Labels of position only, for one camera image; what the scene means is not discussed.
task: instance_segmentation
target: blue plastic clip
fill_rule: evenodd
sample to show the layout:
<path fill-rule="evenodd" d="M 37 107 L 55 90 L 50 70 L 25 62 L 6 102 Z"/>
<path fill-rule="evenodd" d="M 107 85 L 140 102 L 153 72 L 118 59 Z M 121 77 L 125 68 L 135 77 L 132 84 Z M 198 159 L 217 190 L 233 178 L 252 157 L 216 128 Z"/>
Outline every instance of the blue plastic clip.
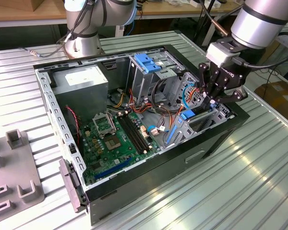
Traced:
<path fill-rule="evenodd" d="M 134 55 L 135 60 L 142 66 L 147 73 L 152 73 L 161 70 L 161 67 L 156 65 L 147 54 Z"/>
<path fill-rule="evenodd" d="M 192 110 L 186 110 L 180 114 L 181 118 L 185 121 L 193 116 L 195 116 L 195 113 Z"/>

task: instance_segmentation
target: cardboard box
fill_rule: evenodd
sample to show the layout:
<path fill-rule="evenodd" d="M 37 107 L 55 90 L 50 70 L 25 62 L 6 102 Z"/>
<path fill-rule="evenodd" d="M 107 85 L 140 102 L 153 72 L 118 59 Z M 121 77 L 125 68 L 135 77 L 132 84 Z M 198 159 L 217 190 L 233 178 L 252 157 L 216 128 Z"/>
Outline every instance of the cardboard box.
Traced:
<path fill-rule="evenodd" d="M 0 0 L 0 6 L 33 12 L 44 0 Z"/>
<path fill-rule="evenodd" d="M 261 98 L 266 84 L 258 87 L 254 92 Z M 267 84 L 264 100 L 288 120 L 288 84 L 278 81 Z"/>

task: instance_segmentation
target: motherboard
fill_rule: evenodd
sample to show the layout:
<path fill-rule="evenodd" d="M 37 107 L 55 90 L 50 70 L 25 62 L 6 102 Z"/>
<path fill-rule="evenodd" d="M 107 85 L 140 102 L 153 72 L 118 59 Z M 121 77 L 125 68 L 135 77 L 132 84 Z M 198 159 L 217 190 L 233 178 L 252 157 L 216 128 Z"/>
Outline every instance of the motherboard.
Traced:
<path fill-rule="evenodd" d="M 85 182 L 98 181 L 160 151 L 135 112 L 106 115 L 80 128 Z M 115 132 L 100 135 L 100 131 L 111 130 L 112 126 Z"/>

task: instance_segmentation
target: ram slot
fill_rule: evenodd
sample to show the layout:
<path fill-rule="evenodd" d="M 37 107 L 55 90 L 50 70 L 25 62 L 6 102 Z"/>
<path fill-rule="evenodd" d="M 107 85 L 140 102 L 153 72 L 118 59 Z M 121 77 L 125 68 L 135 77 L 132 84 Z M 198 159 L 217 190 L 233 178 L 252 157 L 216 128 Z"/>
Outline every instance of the ram slot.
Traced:
<path fill-rule="evenodd" d="M 148 144 L 145 142 L 143 136 L 138 132 L 137 128 L 134 126 L 131 119 L 129 117 L 125 116 L 124 120 L 129 127 L 132 127 L 131 130 L 132 130 L 133 134 L 136 136 L 136 138 L 138 139 L 138 141 L 140 142 L 143 150 L 149 150 Z"/>
<path fill-rule="evenodd" d="M 147 143 L 127 116 L 119 117 L 118 121 L 139 154 L 149 150 Z"/>

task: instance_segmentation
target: workbench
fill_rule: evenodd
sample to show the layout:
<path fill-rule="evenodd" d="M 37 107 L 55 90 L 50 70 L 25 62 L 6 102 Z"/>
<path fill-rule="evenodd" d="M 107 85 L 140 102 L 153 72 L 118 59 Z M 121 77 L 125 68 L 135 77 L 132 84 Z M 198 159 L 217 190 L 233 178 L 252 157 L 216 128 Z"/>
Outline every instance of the workbench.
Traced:
<path fill-rule="evenodd" d="M 204 52 L 176 32 L 101 39 L 101 44 L 106 53 L 172 44 L 194 65 L 205 61 Z M 50 53 L 56 47 L 33 49 Z M 0 222 L 0 230 L 91 229 L 90 217 L 74 213 L 67 195 L 61 153 L 32 68 L 64 59 L 63 51 L 45 59 L 20 49 L 0 51 L 0 137 L 15 128 L 27 132 L 46 197 Z M 288 122 L 248 92 L 238 104 L 250 118 L 213 155 L 94 229 L 288 229 Z"/>
<path fill-rule="evenodd" d="M 220 8 L 213 8 L 211 15 L 223 15 L 237 6 L 238 4 L 234 3 L 233 0 L 228 0 L 228 3 L 222 4 Z M 173 6 L 165 1 L 145 2 L 142 16 L 138 11 L 135 19 L 199 17 L 201 10 L 201 7 L 194 7 L 189 4 Z M 44 0 L 34 12 L 0 6 L 0 27 L 50 24 L 66 24 L 66 14 L 62 0 Z M 122 36 L 122 28 L 122 26 L 116 27 L 116 36 Z"/>

